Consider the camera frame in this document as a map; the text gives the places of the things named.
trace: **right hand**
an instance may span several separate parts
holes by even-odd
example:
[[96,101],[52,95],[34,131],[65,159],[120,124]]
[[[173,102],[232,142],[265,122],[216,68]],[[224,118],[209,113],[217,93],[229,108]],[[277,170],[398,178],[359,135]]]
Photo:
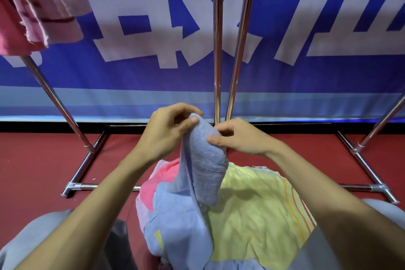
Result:
[[214,128],[222,136],[209,135],[208,143],[230,147],[246,154],[268,157],[283,144],[240,118],[219,123]]

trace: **orange stripe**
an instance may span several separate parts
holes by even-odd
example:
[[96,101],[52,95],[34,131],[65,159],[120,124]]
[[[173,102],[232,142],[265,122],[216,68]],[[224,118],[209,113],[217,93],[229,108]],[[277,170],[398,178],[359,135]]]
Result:
[[288,207],[290,207],[290,211],[291,211],[292,215],[294,216],[295,221],[297,222],[298,228],[300,229],[302,241],[305,242],[305,237],[304,237],[304,233],[302,232],[302,228],[301,228],[300,222],[298,221],[297,216],[295,215],[294,211],[292,210],[290,201],[288,200],[288,191],[287,191],[287,182],[286,182],[286,179],[284,178],[283,181],[284,181],[284,187],[286,188],[286,200],[287,200]]
[[292,195],[292,200],[294,201],[295,207],[297,208],[299,214],[301,215],[302,219],[304,220],[304,223],[305,223],[306,229],[308,230],[308,233],[311,234],[311,229],[309,228],[308,223],[306,222],[304,216],[302,215],[302,213],[301,213],[300,209],[298,208],[297,203],[296,203],[296,201],[295,201],[294,189],[292,188],[292,186],[291,186],[291,195]]
[[308,215],[309,219],[311,220],[313,227],[316,227],[316,224],[313,222],[312,215],[309,213],[308,209],[306,208],[304,201],[301,198],[300,198],[300,201],[301,201],[302,206],[305,209],[306,214]]

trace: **clothes rack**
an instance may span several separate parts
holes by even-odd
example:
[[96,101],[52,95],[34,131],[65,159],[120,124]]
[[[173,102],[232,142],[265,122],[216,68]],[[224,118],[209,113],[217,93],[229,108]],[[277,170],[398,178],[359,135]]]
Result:
[[[228,99],[228,105],[226,110],[225,119],[229,120],[232,117],[232,111],[235,102],[236,95],[236,86],[239,78],[239,70],[242,63],[243,52],[246,43],[247,35],[247,26],[249,24],[251,6],[253,0],[243,0],[242,13],[240,18],[240,27],[238,31],[238,37],[236,42],[236,51],[235,51],[235,62],[232,73],[232,81],[230,86],[230,93]],[[221,107],[221,54],[222,54],[222,12],[223,12],[223,0],[213,0],[213,11],[214,11],[214,24],[213,24],[213,33],[214,33],[214,124],[220,122],[220,107]],[[21,58],[29,70],[33,73],[34,77],[38,80],[39,84],[42,86],[46,94],[53,101],[55,106],[61,112],[63,117],[66,119],[73,131],[81,138],[84,143],[84,146],[87,148],[89,153],[85,157],[82,164],[79,166],[76,173],[73,175],[72,179],[68,182],[65,189],[63,190],[61,196],[69,197],[73,191],[81,190],[94,190],[98,184],[88,184],[79,182],[83,177],[84,173],[90,168],[93,160],[97,154],[103,148],[104,142],[108,139],[108,136],[111,132],[111,129],[117,127],[145,127],[146,125],[108,125],[106,129],[100,134],[99,138],[92,145],[86,136],[81,132],[77,123],[68,112],[66,107],[63,105],[62,101],[58,98],[57,94],[53,88],[49,85],[48,81],[45,79],[38,66],[35,64],[31,57],[22,57]],[[364,191],[364,192],[381,192],[383,193],[389,202],[393,204],[398,204],[399,201],[392,194],[390,188],[382,181],[382,179],[375,173],[370,165],[367,164],[366,160],[360,155],[361,151],[365,148],[366,144],[373,136],[378,134],[378,132],[384,127],[385,124],[398,112],[399,109],[405,104],[405,94],[403,94],[397,103],[388,113],[374,126],[369,134],[364,136],[364,138],[357,144],[353,146],[352,143],[346,138],[344,134],[340,131],[336,131],[336,136],[341,140],[341,142],[346,146],[348,151],[354,156],[359,165],[366,171],[366,173],[373,180],[373,184],[369,185],[349,185],[341,184],[341,186],[348,191]],[[139,191],[140,186],[134,186],[133,191]]]

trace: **red floor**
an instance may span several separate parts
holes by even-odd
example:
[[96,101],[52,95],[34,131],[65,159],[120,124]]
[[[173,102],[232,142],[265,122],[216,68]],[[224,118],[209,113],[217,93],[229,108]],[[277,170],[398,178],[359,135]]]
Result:
[[[370,183],[368,176],[334,135],[274,135],[288,143],[299,154],[332,179],[347,184]],[[94,142],[98,135],[88,135]],[[361,136],[349,135],[355,142]],[[99,183],[136,145],[139,135],[112,135],[88,171],[83,182]],[[405,135],[379,135],[362,154],[378,175],[388,184],[405,210],[405,169],[403,150]],[[70,199],[60,197],[82,160],[86,150],[74,134],[0,134],[0,248],[27,223],[47,212],[77,206],[89,192],[76,192]],[[179,149],[166,160],[179,156]],[[228,153],[237,165],[265,165],[278,170],[269,160]],[[139,184],[149,178],[152,168]],[[158,259],[151,256],[139,229],[132,193],[119,215],[126,220],[130,244],[140,270],[156,269]],[[359,197],[384,200],[378,193],[357,193]]]

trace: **gray pants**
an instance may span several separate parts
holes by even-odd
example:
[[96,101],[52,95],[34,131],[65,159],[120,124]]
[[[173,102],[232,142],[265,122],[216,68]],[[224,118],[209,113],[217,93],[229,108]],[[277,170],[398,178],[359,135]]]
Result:
[[[397,206],[379,200],[364,200],[383,215],[405,229],[405,212]],[[0,251],[0,270],[14,269],[32,250],[38,246],[72,211],[52,212],[31,223]],[[94,269],[135,270],[137,269],[128,241],[126,223],[117,220],[108,237],[103,252]],[[339,263],[317,227],[298,252],[289,270],[338,270]]]

